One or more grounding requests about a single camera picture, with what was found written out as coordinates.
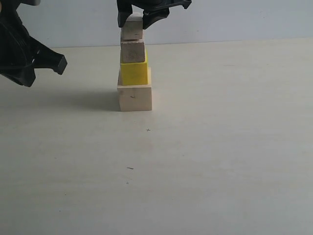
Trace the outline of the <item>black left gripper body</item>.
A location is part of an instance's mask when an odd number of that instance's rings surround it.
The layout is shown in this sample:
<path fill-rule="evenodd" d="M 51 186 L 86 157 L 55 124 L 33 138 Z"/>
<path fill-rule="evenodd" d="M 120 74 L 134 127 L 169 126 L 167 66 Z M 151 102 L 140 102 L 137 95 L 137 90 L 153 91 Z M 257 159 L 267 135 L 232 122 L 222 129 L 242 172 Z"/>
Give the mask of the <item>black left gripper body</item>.
<path fill-rule="evenodd" d="M 17 9 L 20 0 L 0 2 L 0 70 L 34 67 L 34 53 L 42 45 L 31 38 Z"/>

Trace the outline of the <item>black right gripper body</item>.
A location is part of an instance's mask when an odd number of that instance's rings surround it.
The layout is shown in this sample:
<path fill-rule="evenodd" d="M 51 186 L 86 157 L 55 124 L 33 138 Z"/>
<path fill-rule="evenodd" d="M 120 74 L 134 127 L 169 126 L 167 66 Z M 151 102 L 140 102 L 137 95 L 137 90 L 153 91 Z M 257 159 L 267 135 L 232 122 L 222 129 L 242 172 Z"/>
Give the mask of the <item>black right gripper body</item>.
<path fill-rule="evenodd" d="M 117 5 L 134 5 L 146 11 L 157 11 L 175 6 L 182 6 L 187 9 L 192 3 L 191 0 L 118 0 Z"/>

